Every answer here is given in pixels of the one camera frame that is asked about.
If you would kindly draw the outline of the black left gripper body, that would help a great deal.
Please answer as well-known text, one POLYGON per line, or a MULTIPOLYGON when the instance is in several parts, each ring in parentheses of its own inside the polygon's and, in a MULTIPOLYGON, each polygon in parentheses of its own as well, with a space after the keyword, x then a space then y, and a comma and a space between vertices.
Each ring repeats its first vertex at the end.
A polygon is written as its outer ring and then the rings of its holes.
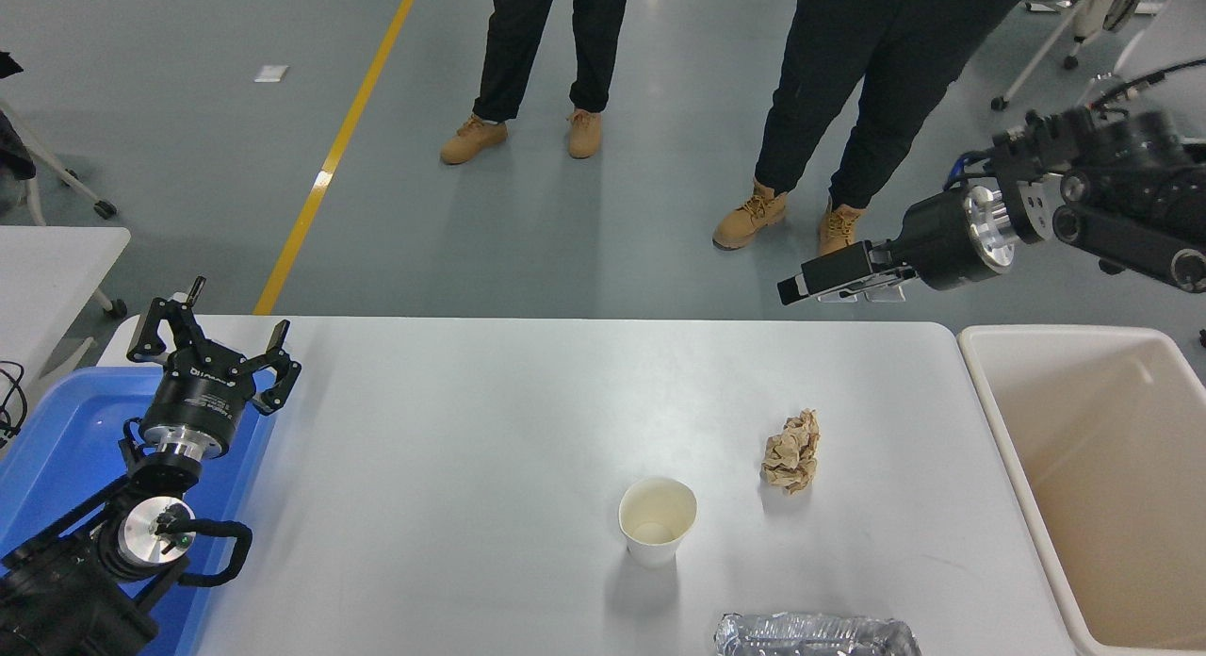
POLYGON ((185 428, 206 446, 229 446, 254 393, 250 373, 233 374, 245 356, 168 356, 154 399, 141 418, 141 440, 160 444, 185 428))

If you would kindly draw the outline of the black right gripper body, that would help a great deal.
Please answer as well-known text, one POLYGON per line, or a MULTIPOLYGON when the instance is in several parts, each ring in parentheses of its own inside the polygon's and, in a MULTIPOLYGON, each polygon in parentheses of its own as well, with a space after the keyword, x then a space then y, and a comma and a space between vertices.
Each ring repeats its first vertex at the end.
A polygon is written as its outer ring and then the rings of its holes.
POLYGON ((990 266, 970 232, 968 193, 947 189, 904 211, 900 235, 890 244, 897 266, 909 266, 931 289, 959 289, 987 281, 990 266))

